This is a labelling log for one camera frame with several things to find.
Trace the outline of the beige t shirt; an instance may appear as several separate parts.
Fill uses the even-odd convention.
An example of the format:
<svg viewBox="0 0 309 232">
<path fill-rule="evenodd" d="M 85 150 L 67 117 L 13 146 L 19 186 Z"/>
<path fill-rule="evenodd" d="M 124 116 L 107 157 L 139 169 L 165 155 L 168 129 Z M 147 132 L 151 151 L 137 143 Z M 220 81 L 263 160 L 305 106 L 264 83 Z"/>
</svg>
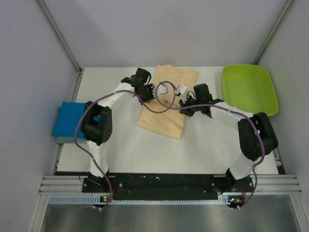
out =
<svg viewBox="0 0 309 232">
<path fill-rule="evenodd" d="M 158 65 L 155 71 L 154 84 L 169 81 L 176 87 L 179 85 L 187 86 L 191 91 L 196 85 L 198 76 L 199 72 L 190 68 Z M 155 114 L 145 108 L 136 125 L 159 135 L 180 139 L 184 128 L 184 119 L 185 115 L 180 114 L 178 110 L 167 110 L 166 112 Z"/>
</svg>

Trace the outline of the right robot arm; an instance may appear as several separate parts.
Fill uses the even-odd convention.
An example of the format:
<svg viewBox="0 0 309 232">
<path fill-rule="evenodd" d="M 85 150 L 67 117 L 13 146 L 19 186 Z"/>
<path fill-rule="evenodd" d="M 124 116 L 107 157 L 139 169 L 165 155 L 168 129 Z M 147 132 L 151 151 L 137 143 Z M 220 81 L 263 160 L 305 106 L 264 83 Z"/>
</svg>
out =
<svg viewBox="0 0 309 232">
<path fill-rule="evenodd" d="M 227 169 L 222 183 L 215 184 L 219 191 L 237 191 L 265 156 L 278 147 L 277 136 L 266 113 L 244 112 L 221 99 L 213 99 L 206 84 L 194 86 L 192 95 L 187 86 L 180 85 L 175 94 L 180 97 L 181 114 L 191 117 L 201 112 L 238 131 L 241 154 Z"/>
</svg>

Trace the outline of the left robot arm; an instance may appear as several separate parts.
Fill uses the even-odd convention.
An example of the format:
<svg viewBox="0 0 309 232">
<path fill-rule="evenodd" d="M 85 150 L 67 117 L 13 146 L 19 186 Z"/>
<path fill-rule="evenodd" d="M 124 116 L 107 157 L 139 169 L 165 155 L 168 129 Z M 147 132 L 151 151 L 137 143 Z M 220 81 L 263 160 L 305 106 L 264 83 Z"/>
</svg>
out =
<svg viewBox="0 0 309 232">
<path fill-rule="evenodd" d="M 81 131 L 91 154 L 90 178 L 93 179 L 93 186 L 98 191 L 106 191 L 110 184 L 109 179 L 104 177 L 109 167 L 106 156 L 101 155 L 101 148 L 112 135 L 112 115 L 123 103 L 135 96 L 144 103 L 153 100 L 155 86 L 150 80 L 151 74 L 147 70 L 137 68 L 136 73 L 122 79 L 108 97 L 96 103 L 92 101 L 86 103 Z"/>
</svg>

